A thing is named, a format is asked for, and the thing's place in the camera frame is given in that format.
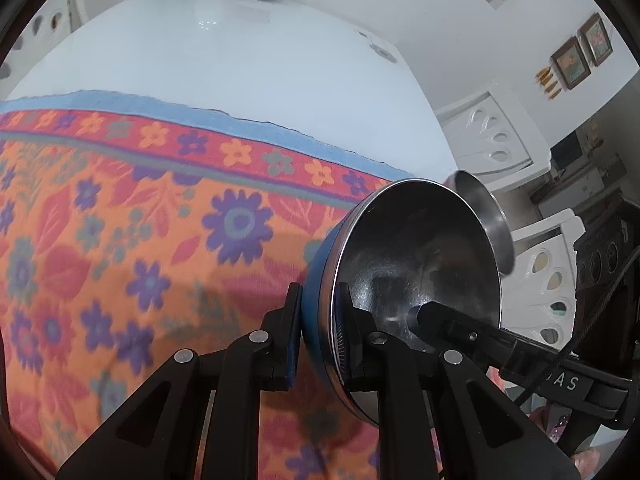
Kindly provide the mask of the person right hand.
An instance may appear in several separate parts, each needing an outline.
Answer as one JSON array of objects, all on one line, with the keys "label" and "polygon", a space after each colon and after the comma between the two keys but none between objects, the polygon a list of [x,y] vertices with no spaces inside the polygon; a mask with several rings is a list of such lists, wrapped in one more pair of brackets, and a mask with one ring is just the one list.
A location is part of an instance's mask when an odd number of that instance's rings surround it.
[{"label": "person right hand", "polygon": [[626,436],[625,430],[608,429],[594,417],[559,404],[538,406],[529,418],[567,453],[582,479],[596,478]]}]

